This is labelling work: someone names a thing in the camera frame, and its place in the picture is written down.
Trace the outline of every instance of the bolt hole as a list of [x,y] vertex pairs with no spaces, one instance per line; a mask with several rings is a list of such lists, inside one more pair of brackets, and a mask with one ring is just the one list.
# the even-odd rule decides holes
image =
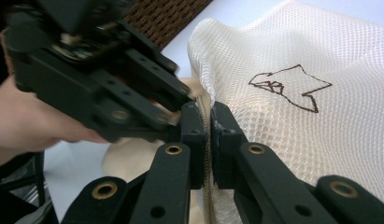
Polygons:
[[165,152],[169,155],[177,155],[182,152],[182,148],[177,146],[171,146],[166,148]]
[[102,188],[100,188],[98,190],[98,194],[104,196],[104,195],[108,195],[110,191],[112,191],[112,187],[110,187],[110,186],[103,186]]
[[297,213],[299,213],[301,216],[304,216],[304,217],[311,217],[312,215],[312,212],[311,210],[304,206],[304,205],[296,205],[294,206],[294,209],[296,210]]
[[118,189],[118,187],[117,187],[116,183],[114,183],[112,181],[106,181],[106,182],[98,184],[93,189],[92,196],[94,197],[94,199],[104,200],[104,199],[112,197],[116,193],[117,189]]
[[343,181],[333,181],[330,183],[330,188],[337,194],[346,198],[357,198],[358,191],[350,184]]
[[150,210],[150,215],[154,218],[165,216],[165,209],[161,206],[155,206]]
[[261,146],[257,146],[257,145],[252,145],[252,146],[249,146],[248,147],[248,150],[253,153],[253,154],[264,154],[265,152],[265,149],[264,147],[261,147]]

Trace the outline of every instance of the black marker drawing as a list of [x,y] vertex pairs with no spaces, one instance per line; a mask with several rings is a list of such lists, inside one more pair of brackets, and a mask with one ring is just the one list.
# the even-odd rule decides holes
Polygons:
[[281,95],[292,105],[313,113],[319,110],[312,93],[332,86],[307,74],[300,64],[274,73],[260,73],[249,85]]

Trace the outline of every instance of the human hand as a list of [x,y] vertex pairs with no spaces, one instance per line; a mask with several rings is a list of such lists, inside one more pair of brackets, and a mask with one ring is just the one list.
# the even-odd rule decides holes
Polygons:
[[0,163],[24,152],[42,151],[61,140],[107,142],[33,93],[19,91],[14,76],[8,77],[0,86]]

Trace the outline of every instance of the beige fabric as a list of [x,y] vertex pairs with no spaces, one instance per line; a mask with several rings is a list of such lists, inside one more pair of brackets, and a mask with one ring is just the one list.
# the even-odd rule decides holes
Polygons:
[[[184,78],[181,81],[191,88],[191,97],[205,92],[197,78]],[[150,168],[156,150],[162,144],[162,141],[150,143],[143,139],[123,138],[107,150],[102,164],[103,170],[106,175],[129,182]],[[195,190],[192,190],[189,223],[201,224],[204,223],[203,213],[197,205],[195,194]]]

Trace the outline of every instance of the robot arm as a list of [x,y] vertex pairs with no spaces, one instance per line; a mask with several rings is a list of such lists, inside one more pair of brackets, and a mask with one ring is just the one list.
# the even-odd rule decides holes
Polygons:
[[121,19],[132,3],[36,0],[13,13],[7,49],[17,87],[110,142],[165,139],[172,126],[151,101],[177,111],[190,101],[189,88],[177,66]]

